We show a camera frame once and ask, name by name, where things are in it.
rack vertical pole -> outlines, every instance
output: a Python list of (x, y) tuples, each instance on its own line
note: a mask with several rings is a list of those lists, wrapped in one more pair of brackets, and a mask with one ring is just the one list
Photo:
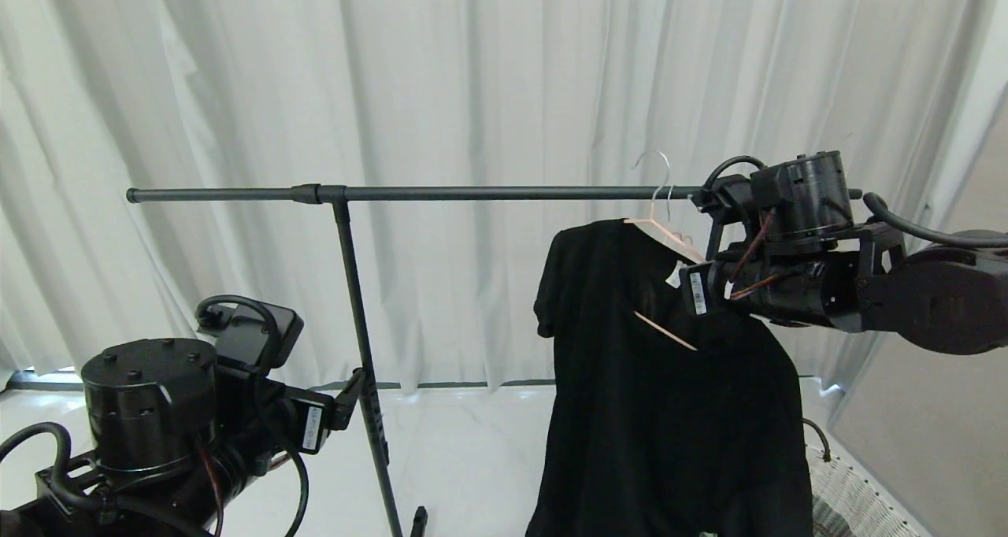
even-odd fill
[[(392, 537), (402, 537), (402, 526), (399, 524), (399, 511), (395, 507), (395, 496), (392, 494), (392, 482), (388, 475), (388, 440), (385, 439), (385, 426), (382, 423), (381, 405), (378, 402), (378, 386), (375, 381), (374, 358), (371, 356), (371, 340), (368, 335), (367, 320), (364, 317), (364, 297), (361, 293), (361, 276), (357, 269), (357, 254), (354, 251), (354, 237), (350, 230), (350, 208), (346, 198), (335, 200), (333, 214), (340, 233), (340, 250), (343, 253), (343, 268), (347, 274), (347, 289), (350, 293), (350, 309), (354, 316), (354, 329), (357, 332), (357, 347), (361, 353), (361, 366), (364, 369), (364, 390), (361, 394), (361, 412), (364, 415), (364, 425), (368, 433), (368, 443), (371, 446), (371, 458), (378, 474), (378, 486), (381, 489), (382, 502), (385, 504), (385, 515), (388, 516), (388, 526)], [(414, 520), (412, 537), (420, 537), (426, 525), (426, 511), (417, 510), (417, 518), (422, 523), (418, 527)]]

black t-shirt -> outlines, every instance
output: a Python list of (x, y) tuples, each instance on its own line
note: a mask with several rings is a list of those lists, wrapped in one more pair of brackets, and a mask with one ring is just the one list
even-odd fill
[(622, 221), (553, 239), (535, 314), (556, 400), (526, 537), (812, 534), (794, 366), (749, 315), (685, 314), (678, 261)]

shirt sleeve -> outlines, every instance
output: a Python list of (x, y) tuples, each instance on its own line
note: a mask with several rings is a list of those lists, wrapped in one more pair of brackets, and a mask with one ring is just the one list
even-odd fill
[(535, 317), (539, 321), (536, 332), (543, 339), (553, 337), (556, 332), (556, 323), (559, 320), (560, 295), (563, 288), (564, 242), (564, 233), (558, 233), (553, 237), (553, 242), (549, 244), (546, 265), (539, 279), (539, 292), (535, 296), (535, 303), (532, 307), (535, 311)]

hanger bar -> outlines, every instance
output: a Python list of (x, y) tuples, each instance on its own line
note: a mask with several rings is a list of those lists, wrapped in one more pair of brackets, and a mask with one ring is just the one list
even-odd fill
[[(672, 199), (699, 193), (699, 185), (672, 186)], [(647, 200), (654, 186), (346, 186), (296, 185), (290, 188), (129, 189), (130, 203), (206, 203), (206, 200), (295, 200), (337, 204), (356, 200)], [(665, 186), (659, 195), (668, 193)]]

clothes rack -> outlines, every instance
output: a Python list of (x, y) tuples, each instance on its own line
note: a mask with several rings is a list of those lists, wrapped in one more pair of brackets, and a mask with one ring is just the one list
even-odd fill
[[(701, 192), (701, 186), (662, 186), (658, 196), (662, 199), (687, 199)], [(388, 440), (382, 423), (381, 405), (378, 401), (371, 340), (367, 318), (364, 315), (364, 297), (361, 278), (354, 251), (354, 238), (350, 225), (350, 203), (402, 203), (402, 200), (650, 200), (654, 186), (349, 186), (349, 185), (295, 185), (290, 188), (223, 188), (223, 189), (129, 189), (129, 203), (211, 203), (212, 200), (294, 200), (300, 204), (331, 204), (340, 237), (343, 267), (347, 276), (350, 307), (357, 333), (357, 347), (361, 368), (365, 372), (365, 386), (361, 394), (361, 413), (367, 430), (371, 457), (374, 460), (378, 486), (381, 489), (385, 514), (388, 516), (392, 537), (403, 537), (399, 523), (395, 496), (389, 479)], [(722, 228), (712, 229), (711, 246), (717, 247)], [(426, 529), (427, 512), (423, 506), (416, 509), (410, 527), (410, 537), (422, 537)]]

